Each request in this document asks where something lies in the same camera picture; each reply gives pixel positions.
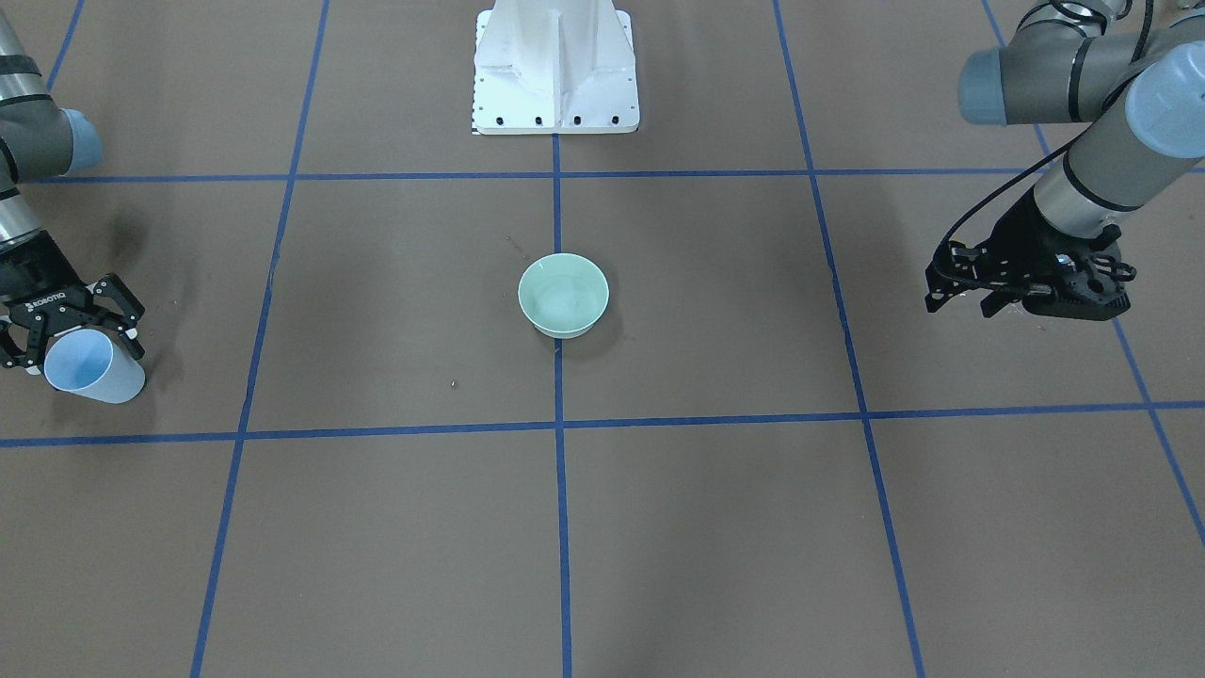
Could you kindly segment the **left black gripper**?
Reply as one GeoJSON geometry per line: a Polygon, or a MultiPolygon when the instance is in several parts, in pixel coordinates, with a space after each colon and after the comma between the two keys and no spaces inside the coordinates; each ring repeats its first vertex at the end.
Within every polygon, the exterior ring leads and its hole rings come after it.
{"type": "Polygon", "coordinates": [[[1097,235],[1068,235],[1046,219],[1036,197],[1025,193],[1000,218],[983,243],[942,243],[925,267],[924,306],[936,314],[952,297],[972,289],[989,291],[980,301],[983,318],[1003,312],[1024,314],[1023,301],[1053,275],[1056,258],[1075,250],[1103,250],[1119,240],[1119,226],[1099,226],[1097,235]]]}

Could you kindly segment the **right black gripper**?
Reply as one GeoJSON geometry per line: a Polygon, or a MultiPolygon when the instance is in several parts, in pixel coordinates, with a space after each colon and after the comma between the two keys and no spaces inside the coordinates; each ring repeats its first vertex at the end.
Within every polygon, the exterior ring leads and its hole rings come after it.
{"type": "Polygon", "coordinates": [[[135,361],[145,356],[145,347],[139,342],[137,325],[145,314],[145,305],[134,295],[120,275],[104,275],[86,291],[72,263],[63,253],[49,232],[36,231],[4,241],[1,250],[1,350],[4,369],[22,369],[27,375],[42,375],[46,360],[46,317],[34,316],[31,320],[16,322],[13,312],[22,309],[27,316],[39,312],[51,303],[53,308],[69,309],[65,320],[52,322],[52,334],[61,334],[67,328],[83,328],[95,320],[90,309],[90,295],[96,306],[100,326],[116,335],[135,361]],[[12,328],[25,329],[25,344],[18,347],[12,328]]]}

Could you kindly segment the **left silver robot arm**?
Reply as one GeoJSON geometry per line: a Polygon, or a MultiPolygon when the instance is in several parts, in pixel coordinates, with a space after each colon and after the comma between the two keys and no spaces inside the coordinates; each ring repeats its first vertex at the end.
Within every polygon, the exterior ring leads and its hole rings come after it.
{"type": "Polygon", "coordinates": [[[978,244],[947,234],[925,267],[925,309],[981,289],[982,316],[1019,303],[1031,316],[1110,322],[1131,309],[1135,270],[1119,258],[1119,223],[1200,164],[1203,4],[1168,26],[1146,6],[1138,33],[1116,34],[1131,1],[1036,1],[1007,45],[968,57],[964,120],[1078,123],[1038,160],[978,244]]]}

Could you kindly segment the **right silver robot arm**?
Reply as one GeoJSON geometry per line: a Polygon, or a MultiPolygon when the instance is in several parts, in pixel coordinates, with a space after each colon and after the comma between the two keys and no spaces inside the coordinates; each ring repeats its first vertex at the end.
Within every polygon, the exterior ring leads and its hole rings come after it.
{"type": "Polygon", "coordinates": [[[55,104],[39,63],[1,17],[2,369],[39,375],[52,338],[77,328],[112,331],[135,361],[145,306],[118,275],[86,282],[42,226],[20,185],[92,169],[102,159],[96,128],[55,104]]]}

